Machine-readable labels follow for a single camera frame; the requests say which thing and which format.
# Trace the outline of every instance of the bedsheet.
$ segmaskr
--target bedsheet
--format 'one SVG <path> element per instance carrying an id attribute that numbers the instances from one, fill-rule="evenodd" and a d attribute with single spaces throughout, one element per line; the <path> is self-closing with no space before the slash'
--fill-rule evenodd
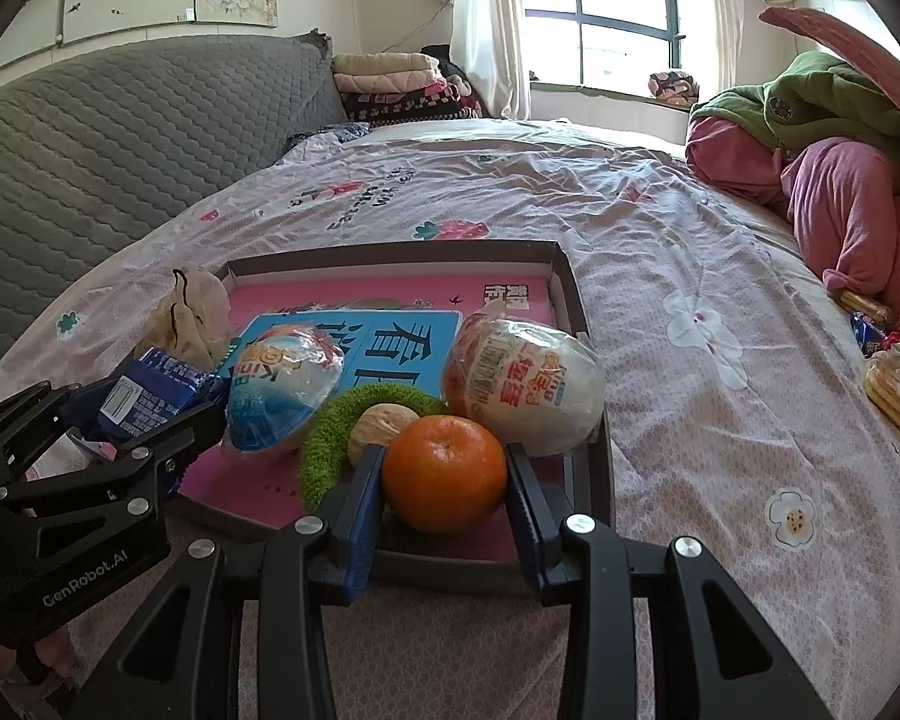
<path id="1" fill-rule="evenodd" d="M 607 369 L 618 530 L 699 536 L 834 716 L 869 720 L 900 681 L 900 436 L 862 394 L 845 317 L 807 278 L 785 224 L 703 185 L 668 151 L 528 122 L 402 125 L 346 145 L 314 137 L 69 288 L 1 360 L 0 398 L 44 378 L 105 375 L 182 263 L 425 239 L 434 226 L 556 240 Z M 38 468 L 78 462 L 60 442 Z M 172 521 L 175 555 L 198 531 Z M 166 565 L 74 621 L 84 670 Z M 556 713 L 564 610 L 373 586 L 324 618 L 341 718 Z M 250 610 L 248 641 L 254 625 Z M 245 647 L 241 717 L 254 717 L 254 658 Z"/>

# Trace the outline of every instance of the tangerine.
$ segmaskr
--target tangerine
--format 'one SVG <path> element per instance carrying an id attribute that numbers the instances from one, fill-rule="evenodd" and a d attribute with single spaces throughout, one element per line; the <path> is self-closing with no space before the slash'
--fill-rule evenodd
<path id="1" fill-rule="evenodd" d="M 506 492 L 506 456 L 484 426 L 423 416 L 386 449 L 384 495 L 420 533 L 461 533 L 489 517 Z"/>

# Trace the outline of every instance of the windowsill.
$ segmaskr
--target windowsill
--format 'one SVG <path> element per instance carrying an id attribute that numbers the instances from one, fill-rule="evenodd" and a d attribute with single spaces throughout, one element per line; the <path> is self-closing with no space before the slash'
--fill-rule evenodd
<path id="1" fill-rule="evenodd" d="M 530 81 L 530 89 L 538 92 L 578 92 L 591 98 L 610 98 L 611 100 L 624 100 L 625 103 L 659 105 L 661 108 L 669 108 L 672 111 L 680 111 L 685 114 L 690 113 L 690 109 L 684 108 L 682 105 L 672 105 L 671 103 L 665 103 L 663 100 L 657 100 L 656 98 L 629 95 L 626 92 L 612 92 L 610 89 L 594 89 L 592 86 L 571 86 L 562 83 Z"/>

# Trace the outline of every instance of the book cover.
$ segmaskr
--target book cover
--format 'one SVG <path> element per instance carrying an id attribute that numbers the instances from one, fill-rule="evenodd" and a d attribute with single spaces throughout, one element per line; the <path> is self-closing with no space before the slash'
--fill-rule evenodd
<path id="1" fill-rule="evenodd" d="M 309 324 L 343 351 L 337 391 L 357 384 L 396 382 L 440 394 L 440 375 L 461 323 L 458 311 L 336 309 L 298 314 L 260 314 L 241 333 L 221 366 L 228 374 L 242 351 L 277 324 Z"/>

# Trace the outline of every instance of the window frame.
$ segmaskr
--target window frame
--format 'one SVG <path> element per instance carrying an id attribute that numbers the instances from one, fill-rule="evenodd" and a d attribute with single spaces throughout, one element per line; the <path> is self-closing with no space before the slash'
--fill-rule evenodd
<path id="1" fill-rule="evenodd" d="M 633 32 L 638 35 L 647 35 L 648 37 L 658 38 L 666 41 L 670 46 L 670 67 L 679 69 L 680 67 L 680 41 L 686 37 L 679 33 L 679 11 L 677 10 L 677 0 L 664 0 L 667 10 L 667 28 L 660 29 L 658 26 L 648 26 L 645 23 L 628 22 L 622 19 L 612 19 L 607 16 L 591 16 L 583 12 L 583 0 L 576 0 L 577 12 L 567 13 L 562 10 L 538 10 L 535 8 L 526 8 L 524 15 L 528 18 L 535 19 L 561 19 L 569 22 L 577 23 L 578 37 L 580 38 L 580 85 L 583 83 L 583 25 L 605 26 L 606 28 L 619 29 L 623 32 Z"/>

